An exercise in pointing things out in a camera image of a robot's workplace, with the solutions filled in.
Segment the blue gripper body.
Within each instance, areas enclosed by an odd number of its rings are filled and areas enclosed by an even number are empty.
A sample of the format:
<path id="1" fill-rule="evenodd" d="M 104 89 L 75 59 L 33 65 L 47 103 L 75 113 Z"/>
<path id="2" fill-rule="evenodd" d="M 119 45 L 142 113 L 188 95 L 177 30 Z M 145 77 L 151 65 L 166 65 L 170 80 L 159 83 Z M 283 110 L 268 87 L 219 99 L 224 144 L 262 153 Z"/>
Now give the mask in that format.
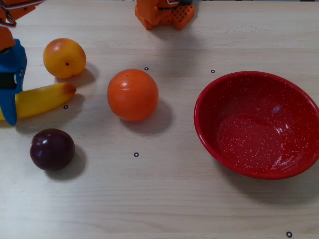
<path id="1" fill-rule="evenodd" d="M 0 93 L 18 94 L 22 91 L 27 57 L 19 39 L 15 46 L 0 54 Z"/>

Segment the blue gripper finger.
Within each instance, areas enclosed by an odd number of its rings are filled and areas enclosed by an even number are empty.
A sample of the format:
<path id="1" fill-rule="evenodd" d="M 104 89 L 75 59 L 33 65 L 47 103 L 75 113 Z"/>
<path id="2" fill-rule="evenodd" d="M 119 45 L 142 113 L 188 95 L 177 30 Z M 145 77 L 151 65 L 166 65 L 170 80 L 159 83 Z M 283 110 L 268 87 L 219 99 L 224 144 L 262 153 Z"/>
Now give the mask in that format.
<path id="1" fill-rule="evenodd" d="M 16 125 L 17 113 L 15 94 L 4 92 L 0 94 L 0 109 L 4 119 L 12 126 Z"/>

